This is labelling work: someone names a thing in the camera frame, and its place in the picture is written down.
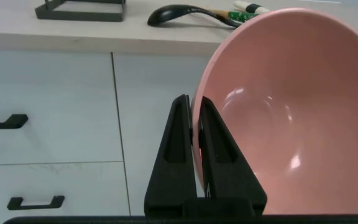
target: black drawer handle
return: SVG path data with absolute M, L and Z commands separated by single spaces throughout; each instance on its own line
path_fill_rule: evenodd
M 0 123 L 0 129 L 18 129 L 29 120 L 26 114 L 12 114 L 5 122 Z
M 60 208 L 65 200 L 64 196 L 54 196 L 49 205 L 22 205 L 22 197 L 13 197 L 7 205 L 8 210 L 28 210 L 28 209 L 50 209 Z

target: pink bowl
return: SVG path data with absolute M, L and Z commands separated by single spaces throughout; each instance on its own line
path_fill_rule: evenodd
M 216 105 L 268 197 L 265 214 L 358 213 L 358 34 L 307 9 L 246 22 L 193 99 Z M 194 151 L 202 183 L 200 152 Z

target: cabinet drawer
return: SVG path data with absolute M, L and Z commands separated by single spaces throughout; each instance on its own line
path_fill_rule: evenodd
M 182 94 L 188 94 L 191 100 L 208 60 L 206 57 L 114 54 L 132 215 L 144 215 L 144 195 L 172 101 Z M 203 197 L 203 190 L 199 182 L 196 183 L 199 196 Z
M 0 51 L 0 164 L 122 161 L 109 54 Z
M 47 205 L 65 197 L 60 208 L 8 210 L 12 197 L 21 206 Z M 18 216 L 129 215 L 122 162 L 0 166 L 0 224 Z

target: black spoon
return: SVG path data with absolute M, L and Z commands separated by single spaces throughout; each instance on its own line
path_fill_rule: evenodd
M 147 24 L 149 26 L 158 26 L 161 23 L 195 12 L 209 15 L 223 22 L 224 24 L 234 28 L 237 28 L 241 25 L 240 22 L 236 22 L 231 19 L 226 19 L 225 17 L 212 13 L 211 11 L 208 11 L 206 9 L 196 6 L 189 6 L 189 5 L 168 5 L 168 6 L 161 7 L 156 11 L 154 11 L 149 16 Z

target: white countertop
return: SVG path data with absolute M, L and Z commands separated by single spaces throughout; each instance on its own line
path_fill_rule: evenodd
M 168 27 L 149 27 L 147 18 L 167 4 L 234 9 L 234 0 L 127 0 L 123 22 L 39 20 L 43 0 L 0 0 L 0 49 L 210 56 L 230 28 L 204 16 L 184 16 Z M 269 9 L 306 7 L 334 15 L 358 31 L 358 6 L 298 0 L 253 0 Z

